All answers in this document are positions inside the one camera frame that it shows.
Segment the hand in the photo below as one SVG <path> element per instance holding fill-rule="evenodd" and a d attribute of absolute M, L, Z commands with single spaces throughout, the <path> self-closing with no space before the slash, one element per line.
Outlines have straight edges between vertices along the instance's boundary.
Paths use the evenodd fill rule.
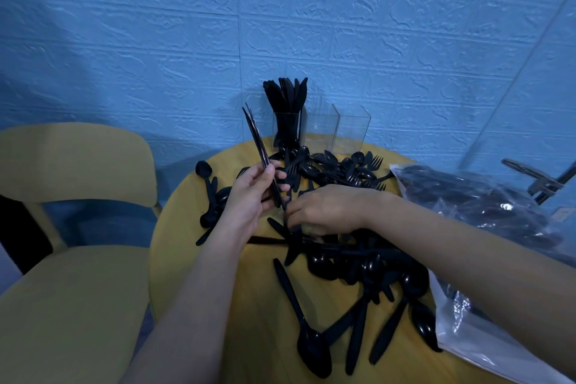
<path fill-rule="evenodd" d="M 272 179 L 274 175 L 278 179 L 284 179 L 286 173 L 276 170 L 280 167 L 279 161 L 270 160 L 270 165 L 264 170 L 262 163 L 256 164 L 246 170 L 234 181 L 226 208 L 220 216 L 218 226 L 225 227 L 245 245 L 254 233 L 258 225 L 260 215 L 271 208 L 276 207 L 272 198 Z M 281 184 L 280 191 L 290 190 L 290 185 Z"/>
<path fill-rule="evenodd" d="M 306 234 L 347 234 L 366 227 L 367 204 L 377 204 L 380 191 L 327 185 L 303 194 L 286 208 L 288 228 L 306 224 Z"/>

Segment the yellow table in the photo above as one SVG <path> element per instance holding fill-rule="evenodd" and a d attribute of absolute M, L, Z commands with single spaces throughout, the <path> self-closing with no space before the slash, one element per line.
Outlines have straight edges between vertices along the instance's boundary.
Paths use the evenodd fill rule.
<path fill-rule="evenodd" d="M 265 139 L 270 152 L 270 139 Z M 377 176 L 384 176 L 390 164 L 409 163 L 408 158 L 365 143 L 362 150 L 384 157 Z M 238 144 L 213 156 L 209 162 L 218 177 L 218 187 L 232 185 L 244 166 L 259 161 L 253 141 Z M 399 194 L 396 180 L 386 181 L 386 191 Z M 171 195 L 156 225 L 150 246 L 150 302 L 157 320 L 174 300 L 200 247 L 196 240 L 204 233 L 199 216 L 206 210 L 208 198 L 204 181 L 194 172 Z M 255 235 L 278 237 L 266 217 L 282 220 L 278 211 L 260 220 Z M 296 341 L 299 326 L 290 303 L 278 284 L 272 259 L 284 260 L 286 247 L 246 245 L 242 252 L 234 286 L 234 295 L 226 331 L 222 360 L 225 383 L 505 383 L 501 379 L 450 353 L 435 353 L 422 341 L 405 312 L 390 347 L 376 366 L 368 354 L 383 323 L 396 304 L 383 295 L 381 303 L 370 304 L 362 350 L 353 376 L 344 372 L 347 331 L 332 347 L 333 371 L 327 380 L 311 373 L 299 358 Z M 324 330 L 334 323 L 359 298 L 360 284 L 348 286 L 341 280 L 326 281 L 308 272 L 306 258 L 300 255 L 286 268 L 300 305 L 311 327 Z M 398 284 L 392 287 L 400 298 Z M 428 292 L 424 302 L 433 305 Z"/>

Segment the forearm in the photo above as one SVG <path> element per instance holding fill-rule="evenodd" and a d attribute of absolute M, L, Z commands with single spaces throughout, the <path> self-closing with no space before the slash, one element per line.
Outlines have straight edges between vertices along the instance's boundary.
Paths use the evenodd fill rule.
<path fill-rule="evenodd" d="M 122 384 L 217 382 L 240 252 L 232 233 L 217 226 Z"/>
<path fill-rule="evenodd" d="M 455 285 L 535 355 L 572 377 L 576 270 L 391 193 L 364 207 L 366 227 Z"/>

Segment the yellow chair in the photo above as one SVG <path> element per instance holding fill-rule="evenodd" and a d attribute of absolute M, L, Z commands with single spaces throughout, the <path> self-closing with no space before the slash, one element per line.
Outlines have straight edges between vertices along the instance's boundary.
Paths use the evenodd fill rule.
<path fill-rule="evenodd" d="M 54 248 L 0 296 L 0 383 L 116 384 L 148 305 L 148 249 L 68 249 L 41 203 L 120 200 L 159 215 L 150 147 L 104 125 L 11 127 L 0 132 L 0 194 L 23 202 Z"/>

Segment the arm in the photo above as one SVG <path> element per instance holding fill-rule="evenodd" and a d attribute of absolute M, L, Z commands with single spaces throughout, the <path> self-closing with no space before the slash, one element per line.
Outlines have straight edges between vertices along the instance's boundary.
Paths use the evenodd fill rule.
<path fill-rule="evenodd" d="M 286 177 L 284 172 L 276 174 L 278 178 Z M 274 205 L 266 200 L 273 176 L 273 166 L 263 173 L 259 165 L 235 181 L 226 209 L 202 246 L 174 304 L 130 364 L 121 384 L 218 381 L 240 253 L 260 214 Z M 286 185 L 280 189 L 286 191 Z"/>
<path fill-rule="evenodd" d="M 369 228 L 457 286 L 534 355 L 576 378 L 576 270 L 386 191 L 327 186 L 288 205 L 317 235 Z"/>

